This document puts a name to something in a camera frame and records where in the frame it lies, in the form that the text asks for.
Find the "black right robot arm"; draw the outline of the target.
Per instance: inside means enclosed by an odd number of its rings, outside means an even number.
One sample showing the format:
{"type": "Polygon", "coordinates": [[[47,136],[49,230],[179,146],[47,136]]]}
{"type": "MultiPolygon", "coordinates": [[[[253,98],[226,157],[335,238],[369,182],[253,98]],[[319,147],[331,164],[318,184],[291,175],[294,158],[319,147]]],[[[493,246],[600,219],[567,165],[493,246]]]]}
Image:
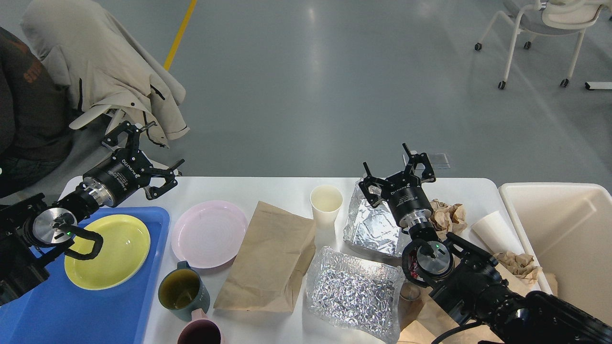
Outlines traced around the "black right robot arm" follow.
{"type": "Polygon", "coordinates": [[[421,288],[457,327],[438,335],[446,338],[479,326],[488,326],[504,344],[609,344],[611,327],[574,305],[542,291],[521,296],[509,289],[496,270],[490,253],[449,233],[439,239],[430,221],[433,209],[422,183],[435,182],[426,153],[412,154],[404,144],[404,169],[381,179],[364,165],[358,183],[368,203],[388,204],[396,225],[411,241],[401,256],[406,279],[421,288]]]}

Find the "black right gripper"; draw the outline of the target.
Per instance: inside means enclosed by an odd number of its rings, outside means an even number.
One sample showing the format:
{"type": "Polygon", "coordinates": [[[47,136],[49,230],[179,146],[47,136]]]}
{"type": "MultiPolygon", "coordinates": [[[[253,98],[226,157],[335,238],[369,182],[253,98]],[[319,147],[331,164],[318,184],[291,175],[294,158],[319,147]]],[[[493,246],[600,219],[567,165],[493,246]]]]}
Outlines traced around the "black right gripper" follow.
{"type": "Polygon", "coordinates": [[[371,207],[376,208],[383,201],[387,201],[396,224],[400,228],[412,228],[416,224],[430,221],[432,208],[421,184],[434,183],[437,179],[426,153],[413,154],[406,143],[403,143],[402,147],[407,154],[402,173],[396,173],[387,179],[376,178],[367,163],[363,162],[365,176],[358,182],[358,186],[371,207]],[[416,173],[418,166],[423,167],[420,176],[416,173]],[[371,187],[379,189],[380,193],[372,192],[371,187]]]}

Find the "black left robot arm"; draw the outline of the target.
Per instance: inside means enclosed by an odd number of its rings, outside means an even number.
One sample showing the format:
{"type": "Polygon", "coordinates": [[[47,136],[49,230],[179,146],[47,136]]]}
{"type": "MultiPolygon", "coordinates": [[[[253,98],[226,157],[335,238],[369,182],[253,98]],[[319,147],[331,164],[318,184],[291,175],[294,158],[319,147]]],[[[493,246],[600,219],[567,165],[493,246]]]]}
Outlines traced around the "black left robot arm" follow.
{"type": "Polygon", "coordinates": [[[122,122],[101,144],[113,152],[83,175],[75,190],[51,205],[39,193],[0,212],[0,303],[10,303],[46,281],[46,266],[60,255],[78,260],[98,256],[103,237],[81,228],[79,222],[101,207],[116,207],[139,189],[155,200],[177,186],[179,159],[156,168],[139,147],[140,135],[155,126],[122,122]]]}

